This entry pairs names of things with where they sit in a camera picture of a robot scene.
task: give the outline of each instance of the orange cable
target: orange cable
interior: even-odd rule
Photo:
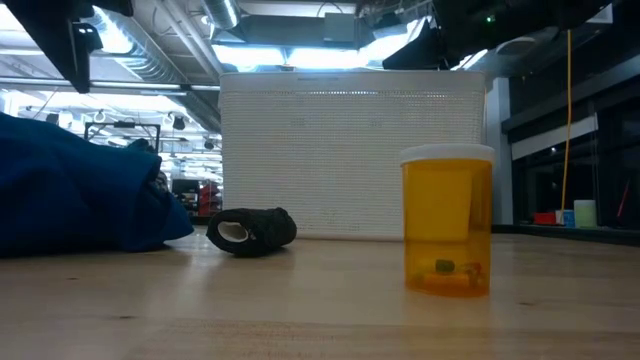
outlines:
[[[567,196],[567,173],[569,171],[569,143],[571,141],[571,120],[573,118],[573,94],[572,94],[572,68],[571,68],[571,48],[573,35],[571,30],[567,31],[567,144],[564,151],[564,176],[562,177],[562,210],[564,216],[565,202]]]

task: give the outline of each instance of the duct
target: duct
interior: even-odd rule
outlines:
[[[108,26],[112,26],[111,23],[115,24],[133,44],[133,49],[128,53],[132,58],[119,59],[118,63],[145,82],[188,83],[186,76],[167,58],[135,19],[109,11],[96,11],[95,16],[84,21],[93,25],[101,34],[107,31]],[[189,116],[205,130],[220,133],[220,112],[200,95],[187,92],[186,96],[169,96],[169,98],[184,106]]]
[[[218,29],[233,29],[240,22],[240,9],[236,0],[201,0],[213,26]]]

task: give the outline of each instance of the white panel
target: white panel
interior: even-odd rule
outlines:
[[[473,72],[221,77],[224,206],[290,212],[301,237],[402,238],[399,152],[483,139]]]
[[[598,130],[596,117],[590,116],[571,124],[571,138],[574,139],[596,130]],[[511,144],[511,158],[518,160],[565,141],[567,141],[566,125]]]

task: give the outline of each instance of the wooden table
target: wooden table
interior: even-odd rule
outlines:
[[[402,245],[0,260],[0,359],[640,359],[640,249],[496,235],[490,297],[405,290]]]

